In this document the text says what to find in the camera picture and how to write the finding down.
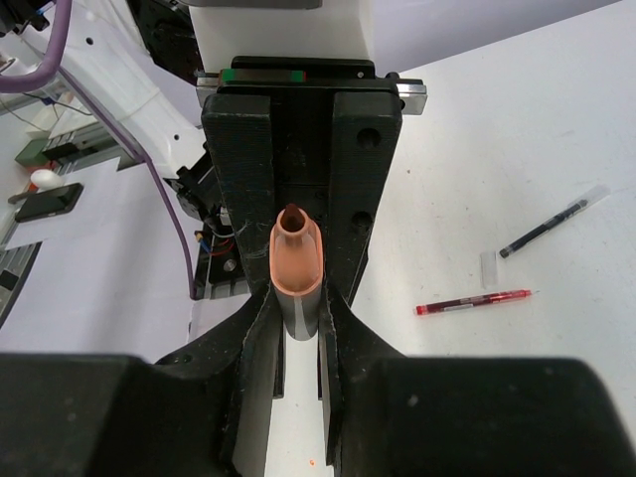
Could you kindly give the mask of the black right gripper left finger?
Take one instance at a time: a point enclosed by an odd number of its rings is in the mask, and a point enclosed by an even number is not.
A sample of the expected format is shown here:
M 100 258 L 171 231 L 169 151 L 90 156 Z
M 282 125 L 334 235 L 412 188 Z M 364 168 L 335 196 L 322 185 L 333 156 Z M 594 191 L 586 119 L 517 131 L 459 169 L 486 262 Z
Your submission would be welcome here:
M 260 476 L 281 318 L 270 287 L 154 364 L 5 354 L 5 476 Z

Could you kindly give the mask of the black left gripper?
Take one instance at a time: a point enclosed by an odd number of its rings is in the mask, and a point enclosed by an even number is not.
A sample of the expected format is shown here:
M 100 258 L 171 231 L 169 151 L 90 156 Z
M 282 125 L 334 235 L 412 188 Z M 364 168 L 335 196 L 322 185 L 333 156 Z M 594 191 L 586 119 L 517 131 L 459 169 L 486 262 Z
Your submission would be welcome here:
M 288 204 L 321 229 L 328 281 L 352 303 L 402 119 L 424 85 L 378 76 L 369 1 L 205 1 L 202 122 L 249 290 L 269 282 L 269 233 Z

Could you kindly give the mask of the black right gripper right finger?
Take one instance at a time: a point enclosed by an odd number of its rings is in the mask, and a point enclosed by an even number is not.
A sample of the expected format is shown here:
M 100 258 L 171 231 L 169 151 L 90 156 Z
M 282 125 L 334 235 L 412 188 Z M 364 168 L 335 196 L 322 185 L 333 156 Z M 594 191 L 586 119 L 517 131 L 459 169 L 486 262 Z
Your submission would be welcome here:
M 631 476 L 635 450 L 590 366 L 402 355 L 325 286 L 326 462 L 338 476 Z

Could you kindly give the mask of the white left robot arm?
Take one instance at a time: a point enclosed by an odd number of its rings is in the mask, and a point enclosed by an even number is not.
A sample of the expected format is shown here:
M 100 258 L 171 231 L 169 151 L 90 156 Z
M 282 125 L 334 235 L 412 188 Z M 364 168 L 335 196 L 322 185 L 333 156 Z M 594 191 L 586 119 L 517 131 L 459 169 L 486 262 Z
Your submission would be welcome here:
M 378 76 L 369 1 L 5 1 L 40 57 L 209 230 L 251 290 L 352 301 L 403 118 L 426 89 Z

